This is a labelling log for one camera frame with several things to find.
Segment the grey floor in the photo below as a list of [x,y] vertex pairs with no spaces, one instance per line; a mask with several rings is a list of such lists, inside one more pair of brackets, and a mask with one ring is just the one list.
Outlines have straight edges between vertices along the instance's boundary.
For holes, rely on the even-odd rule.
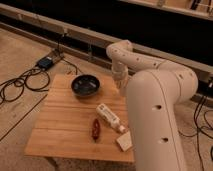
[[[17,77],[25,70],[32,68],[35,62],[49,53],[50,47],[32,41],[25,37],[16,35],[6,30],[0,29],[0,83],[5,80]],[[110,75],[110,71],[86,61],[65,54],[67,60],[78,65],[85,73]],[[60,62],[49,71],[51,80],[55,74],[67,74],[73,71],[66,63]],[[43,78],[30,80],[32,85],[36,85]],[[17,90],[8,90],[8,95],[13,96]],[[45,93],[35,93],[26,90],[23,96],[12,103],[5,103],[0,106],[0,137],[9,130]],[[187,101],[184,104],[175,106],[175,113],[178,127],[181,131],[191,134],[194,132],[193,111],[195,103]],[[42,157],[26,156],[24,148],[29,139],[38,112],[42,107],[39,104],[15,129],[13,129],[0,142],[0,170],[2,171],[52,171],[54,168]],[[196,139],[181,137],[186,162],[189,171],[199,171],[200,164],[196,152]],[[213,141],[205,136],[200,138],[201,153],[206,171],[213,170],[213,163],[210,159],[209,151]],[[133,164],[89,161],[77,159],[55,158],[61,171],[133,171]]]

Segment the sausage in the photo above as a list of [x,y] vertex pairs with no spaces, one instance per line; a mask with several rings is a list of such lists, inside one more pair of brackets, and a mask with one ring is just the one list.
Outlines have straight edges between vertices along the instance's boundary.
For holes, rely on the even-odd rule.
[[98,119],[95,119],[92,124],[92,138],[94,141],[97,141],[101,132],[101,127]]

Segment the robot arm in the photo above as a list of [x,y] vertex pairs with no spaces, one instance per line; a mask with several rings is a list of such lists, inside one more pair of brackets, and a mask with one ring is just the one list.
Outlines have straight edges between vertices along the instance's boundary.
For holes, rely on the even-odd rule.
[[[125,91],[136,170],[182,171],[185,159],[173,106],[192,97],[196,74],[169,60],[132,52],[125,40],[107,47],[112,73]],[[128,79],[128,67],[138,71]]]

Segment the wooden table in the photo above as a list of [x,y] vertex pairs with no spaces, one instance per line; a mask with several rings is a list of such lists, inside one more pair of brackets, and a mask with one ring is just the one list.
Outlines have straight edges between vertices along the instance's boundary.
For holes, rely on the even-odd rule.
[[[111,129],[95,110],[100,103],[105,103],[128,128],[125,99],[119,95],[112,78],[97,76],[101,84],[98,93],[89,98],[77,98],[70,88],[75,77],[74,75],[55,77],[32,130],[25,154],[133,162],[132,149],[122,152],[115,142],[121,134]],[[101,125],[98,142],[94,142],[91,137],[95,118],[99,119]]]

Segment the white block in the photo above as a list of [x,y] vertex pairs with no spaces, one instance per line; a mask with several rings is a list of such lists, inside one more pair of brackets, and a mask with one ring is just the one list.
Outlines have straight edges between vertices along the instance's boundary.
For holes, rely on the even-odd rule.
[[130,132],[128,131],[125,134],[121,135],[119,138],[116,139],[116,142],[119,144],[123,151],[127,151],[129,148],[132,147]]

